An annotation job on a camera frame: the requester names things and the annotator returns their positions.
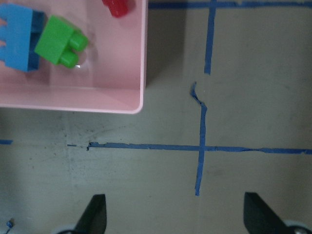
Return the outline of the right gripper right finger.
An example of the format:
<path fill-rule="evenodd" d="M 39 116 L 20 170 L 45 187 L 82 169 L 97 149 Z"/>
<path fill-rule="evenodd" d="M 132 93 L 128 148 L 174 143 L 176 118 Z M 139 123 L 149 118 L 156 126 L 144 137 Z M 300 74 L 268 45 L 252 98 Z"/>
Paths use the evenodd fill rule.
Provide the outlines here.
<path fill-rule="evenodd" d="M 257 194 L 244 194 L 243 222 L 250 234 L 289 234 L 290 229 Z"/>

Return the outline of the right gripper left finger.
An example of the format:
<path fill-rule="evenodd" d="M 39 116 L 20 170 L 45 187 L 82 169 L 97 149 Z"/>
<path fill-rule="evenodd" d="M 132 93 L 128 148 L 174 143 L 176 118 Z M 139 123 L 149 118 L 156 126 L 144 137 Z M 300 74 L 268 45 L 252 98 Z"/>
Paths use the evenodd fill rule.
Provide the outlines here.
<path fill-rule="evenodd" d="M 106 231 L 106 196 L 93 195 L 74 227 L 79 234 L 104 234 Z"/>

